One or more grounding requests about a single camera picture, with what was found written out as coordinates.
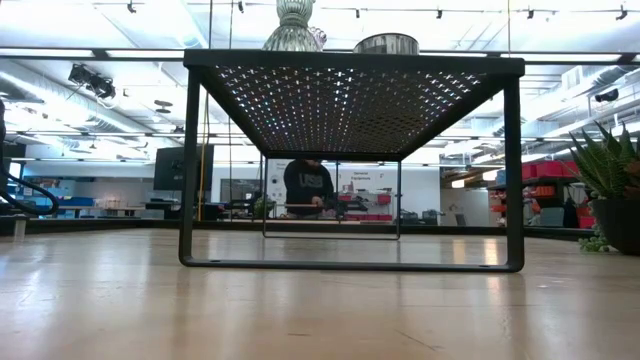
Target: shelf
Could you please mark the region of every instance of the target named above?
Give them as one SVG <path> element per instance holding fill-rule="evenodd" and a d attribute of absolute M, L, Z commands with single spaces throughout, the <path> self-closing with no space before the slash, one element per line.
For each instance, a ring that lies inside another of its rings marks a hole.
<path fill-rule="evenodd" d="M 268 158 L 401 161 L 524 75 L 509 58 L 186 50 Z"/>
<path fill-rule="evenodd" d="M 572 183 L 576 183 L 579 182 L 579 179 L 576 179 L 574 177 L 539 177 L 539 178 L 532 178 L 532 179 L 527 179 L 527 180 L 522 180 L 522 186 L 529 186 L 529 185 L 556 185 L 556 184 L 572 184 Z M 494 185 L 494 186 L 489 186 L 487 187 L 487 190 L 506 190 L 507 185 L 506 184 L 501 184 L 501 185 Z"/>

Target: black metal table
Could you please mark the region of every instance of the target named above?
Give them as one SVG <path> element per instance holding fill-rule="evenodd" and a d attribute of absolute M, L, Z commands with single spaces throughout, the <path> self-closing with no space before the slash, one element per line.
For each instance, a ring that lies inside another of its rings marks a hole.
<path fill-rule="evenodd" d="M 522 59 L 187 50 L 184 65 L 189 85 L 183 194 L 196 187 L 201 85 L 265 159 L 396 162 L 398 194 L 404 158 L 503 90 L 507 206 L 522 208 Z M 182 196 L 179 258 L 186 266 L 209 267 L 519 271 L 522 213 L 508 212 L 507 222 L 504 265 L 194 259 L 193 197 Z"/>

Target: potted plant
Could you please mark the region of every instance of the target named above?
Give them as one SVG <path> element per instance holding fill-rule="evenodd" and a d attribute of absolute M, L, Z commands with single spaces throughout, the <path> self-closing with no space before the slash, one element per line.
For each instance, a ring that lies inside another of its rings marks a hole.
<path fill-rule="evenodd" d="M 617 140 L 596 123 L 604 139 L 594 141 L 583 130 L 585 146 L 571 135 L 575 174 L 597 195 L 590 206 L 608 243 L 623 254 L 640 255 L 640 149 L 634 149 L 623 124 Z"/>

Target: ceiling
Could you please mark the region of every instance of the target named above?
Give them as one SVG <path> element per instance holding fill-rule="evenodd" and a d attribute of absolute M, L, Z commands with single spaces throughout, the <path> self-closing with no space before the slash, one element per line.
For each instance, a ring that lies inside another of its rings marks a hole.
<path fill-rule="evenodd" d="M 207 48 L 209 42 L 212 48 L 261 48 L 278 25 L 275 0 L 243 1 L 243 12 L 238 1 L 135 1 L 135 13 L 129 11 L 128 3 L 4 0 L 0 4 L 0 54 L 2 48 L 11 47 L 21 47 L 23 54 L 35 48 L 67 48 L 60 53 L 70 54 L 81 49 Z M 621 15 L 620 3 L 602 0 L 514 0 L 508 6 L 504 0 L 317 0 L 310 26 L 327 34 L 325 51 L 348 51 L 367 36 L 400 32 L 415 37 L 423 51 L 640 52 L 640 0 L 623 3 L 627 16 L 616 20 Z M 440 19 L 438 9 L 442 10 Z M 89 90 L 77 88 L 68 80 L 74 64 L 113 79 L 116 97 L 99 103 Z M 567 131 L 562 129 L 580 124 L 589 114 L 592 118 L 605 115 L 601 120 L 615 127 L 619 123 L 614 114 L 620 113 L 628 124 L 635 124 L 638 74 L 635 68 L 618 70 L 612 66 L 528 65 L 520 83 L 523 136 L 563 137 Z M 592 86 L 603 71 L 620 76 L 607 78 L 613 79 L 611 84 Z M 14 133 L 9 140 L 29 144 L 31 154 L 39 158 L 58 158 L 64 153 L 86 159 L 153 160 L 155 148 L 179 145 L 179 135 L 87 138 L 37 132 L 172 133 L 184 126 L 186 83 L 187 71 L 179 59 L 114 62 L 88 57 L 69 61 L 2 59 L 0 55 L 0 92 L 13 97 L 8 117 L 13 121 L 8 129 Z M 620 90 L 620 97 L 612 103 L 597 103 L 591 97 L 613 87 Z M 157 100 L 171 103 L 164 107 L 170 112 L 158 112 L 163 107 Z M 204 113 L 204 98 L 200 103 Z M 468 137 L 500 137 L 502 105 L 502 97 L 494 97 L 442 134 L 467 138 L 434 140 L 407 161 L 427 163 L 437 153 L 442 164 L 500 164 L 499 140 Z M 624 108 L 624 113 L 617 108 Z M 211 143 L 234 145 L 231 154 L 216 152 L 217 160 L 257 161 L 259 153 L 228 123 L 215 102 L 208 112 L 208 132 L 221 134 L 211 138 Z M 582 125 L 591 130 L 588 122 Z M 630 128 L 640 131 L 637 126 Z M 15 131 L 32 134 L 17 136 Z M 222 135 L 229 131 L 237 135 Z M 565 155 L 566 145 L 525 143 L 523 159 Z"/>

